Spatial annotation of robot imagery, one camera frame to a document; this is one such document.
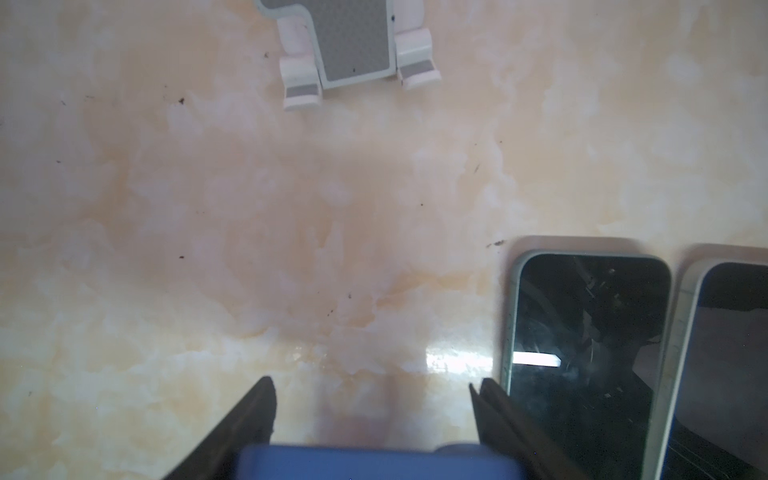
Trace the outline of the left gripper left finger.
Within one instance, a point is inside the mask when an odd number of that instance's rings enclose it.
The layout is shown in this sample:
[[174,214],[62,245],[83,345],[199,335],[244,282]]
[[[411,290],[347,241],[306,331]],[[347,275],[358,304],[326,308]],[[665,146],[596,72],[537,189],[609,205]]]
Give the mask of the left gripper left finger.
[[276,389],[264,376],[164,479],[233,479],[243,448],[270,443],[276,413]]

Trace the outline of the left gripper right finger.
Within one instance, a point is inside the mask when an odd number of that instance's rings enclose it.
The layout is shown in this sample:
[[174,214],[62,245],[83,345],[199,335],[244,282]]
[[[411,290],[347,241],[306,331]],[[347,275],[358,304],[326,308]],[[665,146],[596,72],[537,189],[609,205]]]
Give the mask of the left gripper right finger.
[[482,445],[520,461],[530,479],[589,479],[494,379],[469,392]]

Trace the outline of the black phone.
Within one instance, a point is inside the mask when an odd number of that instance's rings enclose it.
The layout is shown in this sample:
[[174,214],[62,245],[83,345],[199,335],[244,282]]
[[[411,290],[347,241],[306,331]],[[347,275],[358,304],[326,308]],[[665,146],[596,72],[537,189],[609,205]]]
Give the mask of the black phone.
[[638,479],[671,272],[647,255],[532,250],[513,264],[500,384],[593,479]]
[[767,266],[703,259],[662,342],[644,479],[767,476]]
[[290,445],[249,446],[235,479],[527,479],[518,460],[479,444],[434,451],[373,450]]

